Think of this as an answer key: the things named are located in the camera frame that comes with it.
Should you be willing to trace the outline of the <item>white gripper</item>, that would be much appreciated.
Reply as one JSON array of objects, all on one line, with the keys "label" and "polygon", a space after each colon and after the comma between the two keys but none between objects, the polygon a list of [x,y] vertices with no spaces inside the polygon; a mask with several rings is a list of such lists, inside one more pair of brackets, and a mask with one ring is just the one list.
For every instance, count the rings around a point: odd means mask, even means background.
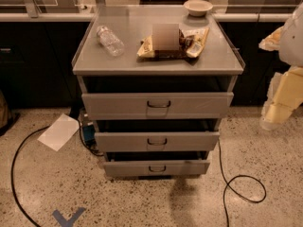
[{"label": "white gripper", "polygon": [[[282,26],[262,39],[260,49],[280,49]],[[291,66],[284,74],[275,73],[271,79],[259,124],[267,131],[281,126],[298,106],[303,103],[303,68]]]}]

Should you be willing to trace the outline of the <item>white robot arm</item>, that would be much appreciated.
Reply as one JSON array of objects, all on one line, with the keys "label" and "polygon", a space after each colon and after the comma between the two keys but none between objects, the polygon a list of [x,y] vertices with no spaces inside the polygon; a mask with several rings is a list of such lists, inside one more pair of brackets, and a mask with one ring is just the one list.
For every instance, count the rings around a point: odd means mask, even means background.
[{"label": "white robot arm", "polygon": [[281,126],[303,103],[303,4],[258,47],[276,50],[279,59],[290,65],[287,72],[274,73],[261,111],[260,125],[270,131]]}]

